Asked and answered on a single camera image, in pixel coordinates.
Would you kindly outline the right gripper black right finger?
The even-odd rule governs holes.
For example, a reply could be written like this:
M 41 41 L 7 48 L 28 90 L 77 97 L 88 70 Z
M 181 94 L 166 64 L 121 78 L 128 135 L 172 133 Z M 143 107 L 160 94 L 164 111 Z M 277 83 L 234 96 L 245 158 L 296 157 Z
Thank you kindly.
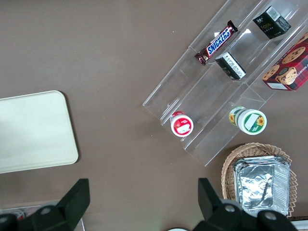
M 291 221 L 276 211 L 262 210 L 257 217 L 231 203 L 223 203 L 207 178 L 198 179 L 198 203 L 204 220 L 195 231 L 295 231 Z

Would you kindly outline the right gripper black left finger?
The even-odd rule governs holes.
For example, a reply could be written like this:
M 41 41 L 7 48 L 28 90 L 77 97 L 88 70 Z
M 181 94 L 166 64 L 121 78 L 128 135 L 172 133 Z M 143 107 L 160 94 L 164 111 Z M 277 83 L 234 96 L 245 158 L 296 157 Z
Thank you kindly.
M 79 179 L 56 204 L 46 205 L 19 221 L 19 231 L 73 231 L 90 204 L 88 179 Z

